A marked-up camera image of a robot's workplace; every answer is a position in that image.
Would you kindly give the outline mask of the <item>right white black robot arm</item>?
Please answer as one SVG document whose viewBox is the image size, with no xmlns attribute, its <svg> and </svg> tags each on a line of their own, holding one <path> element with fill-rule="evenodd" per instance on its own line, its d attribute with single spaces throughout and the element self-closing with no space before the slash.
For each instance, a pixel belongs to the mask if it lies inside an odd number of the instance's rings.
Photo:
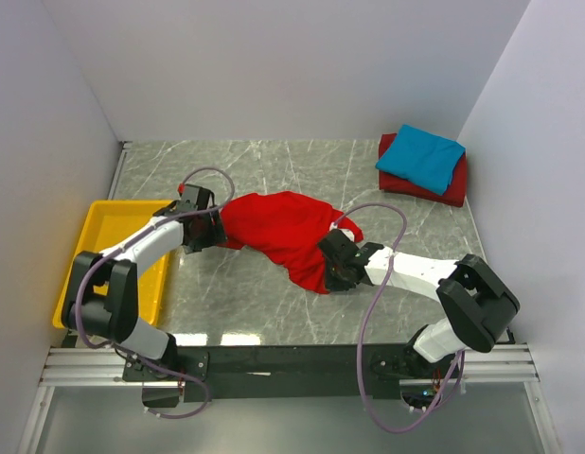
<svg viewBox="0 0 585 454">
<path fill-rule="evenodd" d="M 425 377 L 462 350 L 490 352 L 518 314 L 511 290 L 478 255 L 459 260 L 400 253 L 379 243 L 357 246 L 341 229 L 318 242 L 326 262 L 325 287 L 347 291 L 359 284 L 386 285 L 441 304 L 445 317 L 419 328 L 401 354 L 379 367 L 403 378 Z"/>
</svg>

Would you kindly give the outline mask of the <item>bright red t-shirt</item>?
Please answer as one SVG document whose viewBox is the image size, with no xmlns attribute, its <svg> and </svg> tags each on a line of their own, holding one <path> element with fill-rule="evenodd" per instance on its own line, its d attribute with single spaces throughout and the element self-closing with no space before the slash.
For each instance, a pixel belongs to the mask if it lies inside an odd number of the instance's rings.
<svg viewBox="0 0 585 454">
<path fill-rule="evenodd" d="M 363 240 L 363 231 L 343 212 L 325 201 L 283 191 L 269 195 L 251 193 L 230 201 L 221 211 L 227 236 L 224 247 L 249 247 L 284 267 L 299 287 L 327 294 L 326 261 L 318 242 L 333 223 Z"/>
</svg>

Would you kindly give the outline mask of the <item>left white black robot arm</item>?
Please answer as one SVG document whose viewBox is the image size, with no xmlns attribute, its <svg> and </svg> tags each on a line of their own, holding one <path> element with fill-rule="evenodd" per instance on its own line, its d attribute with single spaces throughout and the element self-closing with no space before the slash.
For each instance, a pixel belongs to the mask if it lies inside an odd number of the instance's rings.
<svg viewBox="0 0 585 454">
<path fill-rule="evenodd" d="M 197 253 L 226 240 L 214 192 L 190 183 L 180 198 L 156 211 L 142 228 L 111 248 L 83 251 L 72 263 L 61 322 L 145 358 L 145 368 L 166 380 L 182 371 L 176 339 L 139 313 L 138 279 L 168 253 Z"/>
</svg>

